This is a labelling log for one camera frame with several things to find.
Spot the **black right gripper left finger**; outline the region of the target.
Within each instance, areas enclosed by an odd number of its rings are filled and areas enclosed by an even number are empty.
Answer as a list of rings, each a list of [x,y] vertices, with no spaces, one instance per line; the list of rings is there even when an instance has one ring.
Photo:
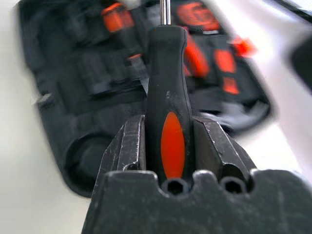
[[[105,150],[97,182],[110,171],[146,170],[145,116],[129,118]]]

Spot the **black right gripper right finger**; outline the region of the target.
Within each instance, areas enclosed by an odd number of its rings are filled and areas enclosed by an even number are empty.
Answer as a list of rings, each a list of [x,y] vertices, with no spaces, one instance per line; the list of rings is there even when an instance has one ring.
[[[247,152],[219,125],[207,119],[194,119],[195,164],[217,179],[226,176],[248,179],[256,165]]]

